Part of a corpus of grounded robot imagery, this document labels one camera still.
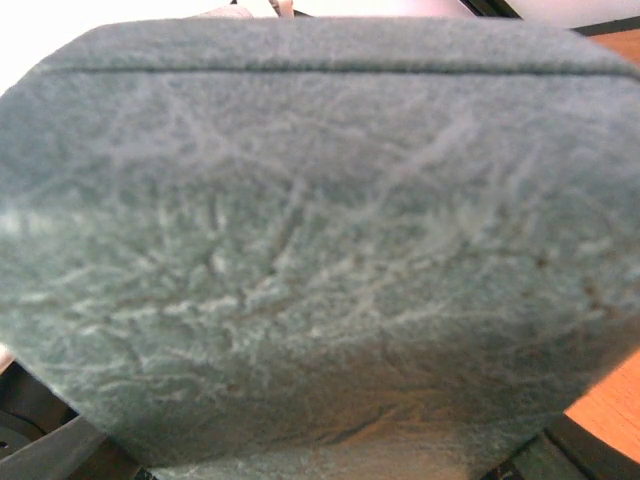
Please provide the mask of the grey glasses case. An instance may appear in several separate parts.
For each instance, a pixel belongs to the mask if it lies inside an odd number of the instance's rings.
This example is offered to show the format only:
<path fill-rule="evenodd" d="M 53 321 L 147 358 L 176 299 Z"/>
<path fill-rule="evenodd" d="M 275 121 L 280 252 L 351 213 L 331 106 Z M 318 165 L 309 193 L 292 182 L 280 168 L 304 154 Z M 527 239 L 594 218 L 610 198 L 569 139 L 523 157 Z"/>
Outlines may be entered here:
<path fill-rule="evenodd" d="M 92 30 L 1 99 L 1 341 L 162 479 L 474 479 L 639 345 L 639 73 L 516 21 Z"/>

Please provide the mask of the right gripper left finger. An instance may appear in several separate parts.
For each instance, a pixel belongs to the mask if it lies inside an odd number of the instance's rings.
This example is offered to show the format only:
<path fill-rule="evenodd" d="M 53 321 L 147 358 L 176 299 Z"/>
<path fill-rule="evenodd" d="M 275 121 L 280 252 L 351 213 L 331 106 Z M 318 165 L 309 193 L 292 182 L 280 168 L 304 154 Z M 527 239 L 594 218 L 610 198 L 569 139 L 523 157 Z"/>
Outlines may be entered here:
<path fill-rule="evenodd" d="M 134 479 L 140 470 L 17 361 L 1 361 L 3 479 Z"/>

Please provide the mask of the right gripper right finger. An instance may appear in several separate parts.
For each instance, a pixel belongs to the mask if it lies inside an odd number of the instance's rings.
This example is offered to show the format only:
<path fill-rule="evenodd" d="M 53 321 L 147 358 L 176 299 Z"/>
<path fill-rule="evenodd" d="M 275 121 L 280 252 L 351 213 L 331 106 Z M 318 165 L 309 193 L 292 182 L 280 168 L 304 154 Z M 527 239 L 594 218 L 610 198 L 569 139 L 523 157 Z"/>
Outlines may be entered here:
<path fill-rule="evenodd" d="M 493 480 L 639 480 L 639 463 L 564 415 L 492 470 Z"/>

